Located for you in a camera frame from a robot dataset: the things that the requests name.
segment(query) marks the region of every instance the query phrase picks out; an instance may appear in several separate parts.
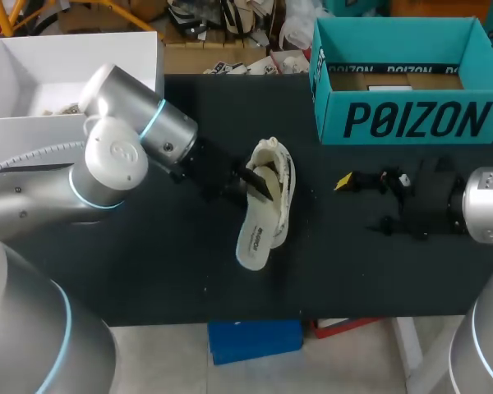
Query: metal frame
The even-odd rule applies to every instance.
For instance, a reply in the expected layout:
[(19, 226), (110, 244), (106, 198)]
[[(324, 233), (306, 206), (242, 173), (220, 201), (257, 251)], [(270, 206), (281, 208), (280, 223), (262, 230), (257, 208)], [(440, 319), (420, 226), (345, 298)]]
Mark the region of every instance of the metal frame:
[[(46, 4), (42, 6), (39, 10), (33, 12), (31, 15), (24, 18), (22, 22), (16, 23), (16, 20), (18, 19), (18, 16), (20, 15), (20, 12), (25, 5), (25, 1), (26, 0), (16, 0), (15, 5), (13, 6), (13, 9), (11, 11), (11, 15), (8, 15), (6, 9), (2, 4), (2, 0), (0, 0), (0, 27), (2, 28), (2, 34), (5, 37), (12, 37), (15, 34), (15, 30), (21, 28), (26, 23), (32, 21), (42, 12), (53, 7), (57, 2), (57, 0), (48, 0)], [(111, 0), (69, 0), (69, 2), (87, 2), (87, 3), (101, 4), (107, 7), (108, 9), (112, 10), (113, 12), (117, 13), (118, 15), (122, 16), (127, 21), (130, 21), (134, 25), (140, 27), (141, 29), (146, 31), (157, 32), (157, 35), (159, 36), (160, 39), (163, 39), (164, 37), (163, 34), (159, 33), (152, 26), (148, 25), (144, 21), (132, 15), (130, 12), (118, 6)]]
[(463, 316), (448, 318), (440, 335), (424, 355), (413, 319), (393, 319), (407, 394), (431, 394), (440, 380), (449, 373), (449, 348), (462, 319)]

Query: yellow tag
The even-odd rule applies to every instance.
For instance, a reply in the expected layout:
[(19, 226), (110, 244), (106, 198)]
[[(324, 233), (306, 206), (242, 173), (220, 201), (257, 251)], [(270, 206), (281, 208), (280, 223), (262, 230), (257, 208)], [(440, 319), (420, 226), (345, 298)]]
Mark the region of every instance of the yellow tag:
[(334, 190), (338, 190), (339, 188), (345, 186), (348, 184), (349, 179), (351, 179), (352, 172), (344, 176), (342, 179), (338, 181), (338, 184), (336, 185), (336, 188)]

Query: plastic bag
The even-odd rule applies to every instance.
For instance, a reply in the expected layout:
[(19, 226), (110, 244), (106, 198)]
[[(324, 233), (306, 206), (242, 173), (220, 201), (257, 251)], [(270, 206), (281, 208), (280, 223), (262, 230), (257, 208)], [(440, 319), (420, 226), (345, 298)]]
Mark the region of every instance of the plastic bag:
[(287, 0), (287, 14), (279, 33), (279, 47), (283, 39), (305, 50), (311, 47), (314, 22), (317, 18), (334, 16), (325, 10), (319, 0)]

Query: black cable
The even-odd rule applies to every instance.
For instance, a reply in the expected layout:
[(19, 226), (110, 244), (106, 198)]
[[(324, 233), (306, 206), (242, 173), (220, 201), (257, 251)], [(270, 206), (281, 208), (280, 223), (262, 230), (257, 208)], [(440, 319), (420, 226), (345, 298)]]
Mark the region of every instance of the black cable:
[(48, 16), (46, 19), (37, 24), (37, 26), (30, 32), (30, 35), (40, 35), (50, 25), (58, 21), (58, 13)]

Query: cable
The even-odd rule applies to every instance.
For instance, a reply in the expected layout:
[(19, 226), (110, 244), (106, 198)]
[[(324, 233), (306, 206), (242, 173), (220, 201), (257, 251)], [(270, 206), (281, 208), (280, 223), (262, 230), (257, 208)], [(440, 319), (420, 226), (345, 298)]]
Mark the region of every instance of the cable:
[(46, 30), (50, 25), (58, 21), (58, 13), (54, 13), (48, 16), (46, 19), (37, 24), (37, 26), (30, 32), (31, 36), (40, 35), (44, 30)]
[(9, 158), (5, 162), (0, 163), (0, 171), (4, 168), (9, 168), (14, 164), (18, 164), (20, 162), (26, 162), (31, 160), (32, 158), (38, 158), (40, 156), (44, 156), (48, 153), (59, 152), (68, 149), (81, 148), (85, 147), (84, 141), (75, 141), (75, 142), (66, 142), (64, 144), (55, 144), (46, 146), (44, 148), (36, 149), (28, 153), (23, 153), (21, 155), (15, 156), (14, 158)]

